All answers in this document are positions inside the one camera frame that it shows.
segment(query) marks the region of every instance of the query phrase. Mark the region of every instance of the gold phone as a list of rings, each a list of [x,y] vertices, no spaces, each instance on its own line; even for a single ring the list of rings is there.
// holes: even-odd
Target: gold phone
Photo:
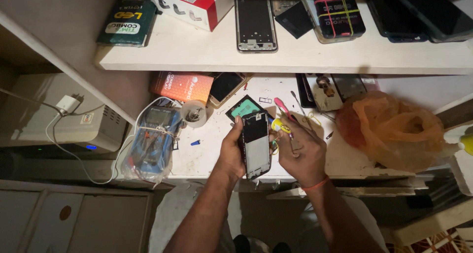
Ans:
[[[210,88],[210,105],[218,109],[230,96],[247,82],[242,73],[222,72],[218,75]]]

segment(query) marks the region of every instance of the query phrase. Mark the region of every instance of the glue tube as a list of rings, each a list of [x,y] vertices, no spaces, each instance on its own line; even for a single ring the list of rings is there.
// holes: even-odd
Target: glue tube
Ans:
[[[294,135],[292,135],[291,133],[291,129],[289,129],[287,126],[285,126],[282,122],[281,122],[281,119],[279,118],[276,118],[272,123],[271,123],[271,128],[274,130],[274,131],[279,131],[279,130],[282,130],[284,132],[286,132],[287,134],[289,134],[289,137],[290,138],[293,138]]]

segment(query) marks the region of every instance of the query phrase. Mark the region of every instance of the white shelf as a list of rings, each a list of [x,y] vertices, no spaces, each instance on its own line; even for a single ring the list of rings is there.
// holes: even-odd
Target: white shelf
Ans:
[[[272,101],[272,103],[263,103],[258,102],[258,100],[260,97],[272,100],[278,97],[284,102],[289,111],[291,111],[291,114],[302,123],[302,112],[296,100],[291,95],[291,91],[298,93],[297,81],[294,74],[257,73],[248,81],[246,90],[240,89],[237,91],[237,93],[220,108],[212,109],[209,106],[207,109],[209,116],[203,127],[198,129],[186,127],[181,131],[178,142],[179,149],[172,152],[172,170],[166,179],[202,179],[209,177],[219,157],[222,140],[232,128],[230,125],[232,121],[225,113],[245,95],[249,95],[273,116],[279,115],[274,101]],[[325,138],[333,132],[331,138],[324,139],[327,142],[325,171],[331,178],[392,178],[414,175],[414,173],[406,171],[375,168],[374,162],[368,160],[368,157],[364,153],[351,147],[343,140],[333,122],[318,114],[313,109],[304,109],[304,112],[306,114],[312,112],[322,123],[322,128],[317,128],[317,124],[313,120],[313,126],[319,137]],[[191,146],[191,143],[197,140],[201,140],[201,144]],[[282,180],[282,182],[294,181],[293,177],[279,164],[279,154],[271,157],[271,169],[259,179],[271,183],[277,180]]]
[[[357,2],[366,33],[354,41],[321,44],[313,31],[295,39],[276,22],[277,53],[240,54],[232,8],[214,32],[158,15],[146,47],[100,47],[96,63],[106,70],[473,73],[473,43],[391,43],[379,34],[364,0]]]

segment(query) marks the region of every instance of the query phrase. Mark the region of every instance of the power adapter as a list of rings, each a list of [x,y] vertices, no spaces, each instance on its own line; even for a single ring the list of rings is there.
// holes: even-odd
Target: power adapter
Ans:
[[[56,104],[56,107],[61,108],[61,113],[71,114],[80,104],[80,101],[71,96],[64,95],[62,99]]]

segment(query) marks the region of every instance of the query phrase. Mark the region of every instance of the blue pin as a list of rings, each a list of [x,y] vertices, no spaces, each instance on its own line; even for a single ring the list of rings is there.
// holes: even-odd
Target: blue pin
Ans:
[[[199,145],[201,143],[201,140],[199,139],[198,141],[194,141],[191,143],[191,146]]]

